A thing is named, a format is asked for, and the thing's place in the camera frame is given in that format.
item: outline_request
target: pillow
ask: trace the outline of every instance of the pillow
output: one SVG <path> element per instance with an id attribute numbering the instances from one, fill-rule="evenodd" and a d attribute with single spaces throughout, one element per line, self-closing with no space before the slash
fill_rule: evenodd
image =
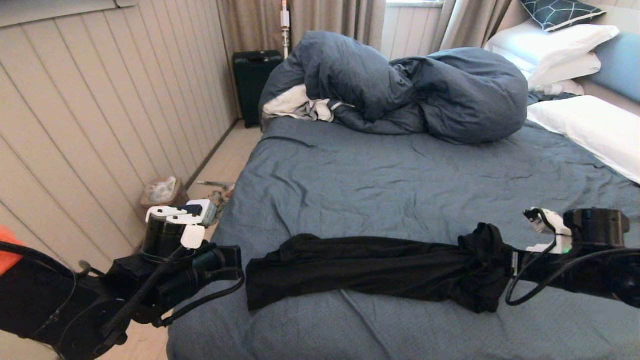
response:
<path id="1" fill-rule="evenodd" d="M 640 102 L 640 35 L 621 33 L 595 49 L 602 71 L 590 81 Z"/>
<path id="2" fill-rule="evenodd" d="M 640 117 L 593 96 L 539 102 L 528 112 L 529 120 L 565 135 L 640 184 Z"/>
<path id="3" fill-rule="evenodd" d="M 588 53 L 567 63 L 552 66 L 545 72 L 534 71 L 531 74 L 523 70 L 522 74 L 527 78 L 529 88 L 534 88 L 538 85 L 553 84 L 595 74 L 600 71 L 601 66 L 598 57 L 593 53 Z"/>
<path id="4" fill-rule="evenodd" d="M 620 31 L 615 26 L 576 25 L 547 33 L 533 20 L 497 33 L 485 50 L 503 55 L 521 70 L 541 76 L 553 66 L 584 56 L 596 46 L 611 40 Z"/>
<path id="5" fill-rule="evenodd" d="M 607 12 L 578 0 L 520 0 L 545 31 L 557 31 L 588 22 Z"/>

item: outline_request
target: crumpled duvet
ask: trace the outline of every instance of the crumpled duvet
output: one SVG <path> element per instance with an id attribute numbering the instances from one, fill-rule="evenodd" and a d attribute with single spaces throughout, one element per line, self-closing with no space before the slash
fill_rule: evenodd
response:
<path id="1" fill-rule="evenodd" d="M 527 117 L 522 73 L 477 48 L 388 62 L 351 38 L 308 31 L 262 92 L 263 130 L 274 118 L 265 116 L 264 106 L 299 85 L 310 100 L 329 100 L 334 122 L 364 133 L 485 143 L 512 135 Z"/>

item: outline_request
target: curtain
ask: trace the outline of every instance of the curtain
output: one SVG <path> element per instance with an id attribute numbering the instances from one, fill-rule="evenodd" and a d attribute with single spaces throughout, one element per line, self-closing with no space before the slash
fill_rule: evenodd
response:
<path id="1" fill-rule="evenodd" d="M 431 52 L 482 47 L 500 26 L 511 0 L 445 0 Z"/>
<path id="2" fill-rule="evenodd" d="M 307 30 L 340 33 L 377 49 L 386 0 L 288 0 L 292 48 Z M 241 51 L 280 50 L 281 0 L 218 0 L 229 57 Z"/>
<path id="3" fill-rule="evenodd" d="M 290 0 L 292 44 L 309 30 L 340 33 L 380 50 L 386 0 Z"/>
<path id="4" fill-rule="evenodd" d="M 495 32 L 499 33 L 502 30 L 518 26 L 529 19 L 531 19 L 531 16 L 527 13 L 527 10 L 524 9 L 520 0 L 511 0 L 504 17 Z"/>

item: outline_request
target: orange object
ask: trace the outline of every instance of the orange object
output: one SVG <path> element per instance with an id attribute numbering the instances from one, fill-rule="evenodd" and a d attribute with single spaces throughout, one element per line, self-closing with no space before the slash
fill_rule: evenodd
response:
<path id="1" fill-rule="evenodd" d="M 15 238 L 13 231 L 9 230 L 9 228 L 4 225 L 0 225 L 0 241 L 22 245 L 22 243 Z M 17 264 L 21 259 L 22 255 L 0 251 L 0 276 L 4 275 L 5 272 Z"/>

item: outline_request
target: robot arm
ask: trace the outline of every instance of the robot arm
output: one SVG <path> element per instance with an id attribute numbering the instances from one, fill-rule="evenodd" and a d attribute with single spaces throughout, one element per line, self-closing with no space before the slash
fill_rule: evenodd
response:
<path id="1" fill-rule="evenodd" d="M 0 241 L 0 251 L 23 256 L 0 276 L 0 329 L 48 344 L 62 359 L 95 359 L 127 341 L 131 320 L 167 326 L 238 290 L 244 283 L 240 248 L 203 241 L 214 213 L 208 200 L 149 209 L 142 251 L 115 260 L 107 274 L 90 266 L 75 273 L 45 254 Z M 239 282 L 161 318 L 220 280 Z"/>
<path id="2" fill-rule="evenodd" d="M 625 247 L 623 235 L 629 232 L 629 219 L 622 212 L 578 209 L 560 217 L 547 209 L 532 208 L 524 215 L 537 232 L 552 233 L 555 238 L 548 245 L 514 250 L 508 305 L 523 304 L 551 286 L 640 307 L 640 249 Z M 511 300 L 520 280 L 538 286 L 522 298 Z"/>

